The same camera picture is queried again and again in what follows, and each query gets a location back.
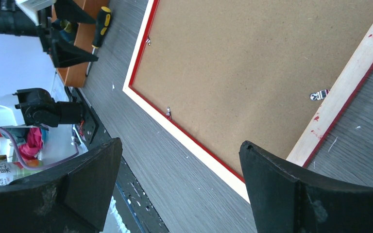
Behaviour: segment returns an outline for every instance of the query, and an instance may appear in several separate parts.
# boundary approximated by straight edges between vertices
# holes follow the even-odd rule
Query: metal clip
[[[309,95],[309,98],[312,101],[323,100],[323,99],[325,99],[325,97],[327,97],[329,90],[330,89],[325,89],[325,90],[321,90],[321,91],[316,92],[316,93],[311,93]]]
[[[167,119],[168,120],[171,120],[172,119],[172,116],[171,116],[171,109],[169,107],[167,107],[167,113],[165,113],[165,115],[167,116]]]

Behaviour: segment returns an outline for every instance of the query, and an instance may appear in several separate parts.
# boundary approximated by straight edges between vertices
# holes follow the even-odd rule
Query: wooden frame
[[[148,99],[132,86],[139,67],[143,51],[148,40],[153,18],[159,0],[149,0],[141,28],[135,44],[134,53],[129,64],[128,73],[123,85],[123,92],[137,103],[145,112],[156,120],[165,130],[172,134],[209,169],[217,174],[242,198],[249,202],[244,180],[216,155],[193,138],[176,122],[168,120],[165,113],[160,111]],[[323,138],[336,123],[342,110],[353,99],[354,93],[363,84],[365,78],[373,69],[373,25],[359,44],[350,61],[338,77],[328,97],[323,101],[315,116],[307,126],[287,160],[300,166],[305,166],[314,152],[319,148]]]
[[[98,12],[103,6],[108,5],[108,0],[74,0],[91,17],[97,18]],[[52,21],[56,20],[54,8],[52,8]],[[95,36],[95,24],[80,23],[73,45],[92,52],[92,40]],[[57,68],[59,77],[65,86],[83,87],[86,80],[86,68],[88,62],[66,68]]]

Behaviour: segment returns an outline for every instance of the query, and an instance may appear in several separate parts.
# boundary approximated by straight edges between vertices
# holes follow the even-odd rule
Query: white paint speck
[[[331,150],[332,146],[335,144],[335,142],[337,141],[338,137],[335,138],[334,142],[331,144],[331,146],[329,147],[328,149],[328,152]]]
[[[114,197],[111,198],[111,202],[109,203],[109,210],[111,211],[111,214],[115,217],[115,220],[117,221],[117,225],[120,229],[120,232],[122,233],[131,233],[130,230],[128,230],[125,226],[125,224],[122,221],[122,217],[119,215],[117,207],[116,207],[116,201]]]

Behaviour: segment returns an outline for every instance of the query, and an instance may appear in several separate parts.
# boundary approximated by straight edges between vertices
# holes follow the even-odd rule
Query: gray wood-grain table
[[[256,232],[250,205],[122,92],[147,2],[111,0],[114,18],[82,91],[122,139],[124,158],[171,232]],[[373,186],[373,82],[365,88],[309,169]]]

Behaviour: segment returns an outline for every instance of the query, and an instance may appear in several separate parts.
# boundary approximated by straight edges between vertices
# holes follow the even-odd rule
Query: wire
[[[84,125],[84,123],[85,123],[85,121],[82,120],[81,124],[79,125],[79,136],[83,136],[84,135],[84,133],[82,132],[82,126]]]
[[[26,169],[28,169],[28,170],[45,170],[45,169],[48,169],[48,168],[50,168],[50,167],[53,167],[53,166],[59,165],[59,164],[61,164],[61,163],[63,163],[63,162],[66,162],[66,161],[68,161],[68,160],[70,160],[70,159],[73,159],[73,158],[75,158],[75,157],[79,154],[78,145],[76,144],[76,142],[73,142],[73,143],[75,144],[75,150],[76,150],[76,153],[73,154],[73,155],[71,155],[70,157],[65,158],[65,159],[63,159],[63,160],[60,160],[60,161],[58,161],[58,162],[55,162],[55,163],[49,164],[49,165],[38,166],[38,167],[36,167],[36,166],[29,166],[29,165],[26,164],[26,162],[23,160],[22,156],[20,155],[19,148],[17,147],[17,143],[16,143],[14,137],[12,136],[12,134],[11,134],[9,131],[7,131],[6,129],[2,128],[2,127],[0,127],[0,133],[1,133],[2,135],[4,135],[4,136],[6,136],[6,137],[9,138],[9,140],[10,140],[11,143],[12,143],[12,145],[14,145],[14,151],[15,151],[15,154],[16,154],[16,156],[17,156],[17,158],[18,158],[20,164],[21,164],[24,168],[26,168]]]

